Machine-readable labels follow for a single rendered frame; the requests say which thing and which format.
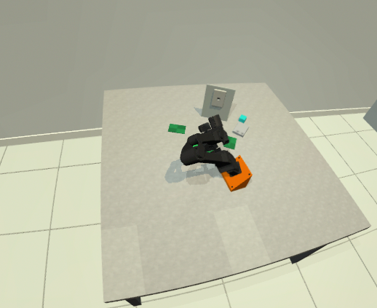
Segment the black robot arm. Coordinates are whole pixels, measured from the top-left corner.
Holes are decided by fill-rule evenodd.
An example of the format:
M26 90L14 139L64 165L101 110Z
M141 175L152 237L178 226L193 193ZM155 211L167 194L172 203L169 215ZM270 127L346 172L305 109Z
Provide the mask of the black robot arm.
M219 114L210 117L210 126L212 129L207 133L196 133L188 137L186 144L182 148L180 160L185 165L192 165L196 163L215 164L220 173L229 174L230 177L240 174L242 172L239 162L229 151L223 150L216 153L209 151L214 144L223 142L223 145L229 143L227 132L223 128L223 123ZM197 145L198 146L194 146ZM193 147L194 146L194 147Z

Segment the dark grey panel with small square hole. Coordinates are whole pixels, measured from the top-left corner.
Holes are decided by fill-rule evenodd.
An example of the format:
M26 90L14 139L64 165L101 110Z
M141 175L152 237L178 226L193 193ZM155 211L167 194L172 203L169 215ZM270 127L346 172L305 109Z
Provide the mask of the dark grey panel with small square hole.
M219 114L227 121L236 90L207 84L201 117L213 117Z

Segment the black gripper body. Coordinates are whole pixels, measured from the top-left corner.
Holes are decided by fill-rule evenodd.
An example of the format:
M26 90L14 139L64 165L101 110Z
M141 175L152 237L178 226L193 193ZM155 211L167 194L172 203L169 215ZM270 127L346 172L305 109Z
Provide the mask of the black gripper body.
M206 123L198 126L198 128L199 128L200 133L203 133L203 132L207 133L207 131L209 129L211 129L211 126L210 126L209 122L206 122ZM218 148L218 144L214 144L213 147L210 148L210 150L214 150L214 151L211 151L210 153L216 153L216 152L221 151L220 147L218 149L217 148Z

